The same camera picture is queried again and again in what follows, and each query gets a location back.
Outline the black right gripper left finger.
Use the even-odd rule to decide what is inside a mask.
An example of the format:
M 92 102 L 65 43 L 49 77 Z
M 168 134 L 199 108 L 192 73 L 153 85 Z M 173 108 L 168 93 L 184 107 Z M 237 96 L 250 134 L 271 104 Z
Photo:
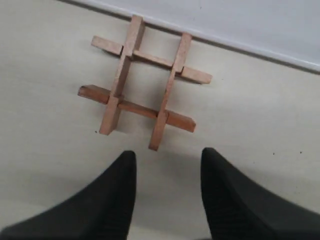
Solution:
M 136 154 L 126 150 L 64 202 L 1 230 L 2 240 L 125 240 L 137 189 Z

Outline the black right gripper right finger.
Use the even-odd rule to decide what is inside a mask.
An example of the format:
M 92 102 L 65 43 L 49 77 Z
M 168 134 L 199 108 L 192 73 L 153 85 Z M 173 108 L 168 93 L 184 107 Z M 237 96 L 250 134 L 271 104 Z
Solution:
M 200 163 L 201 198 L 213 240 L 318 240 L 320 215 L 251 180 L 214 148 Z

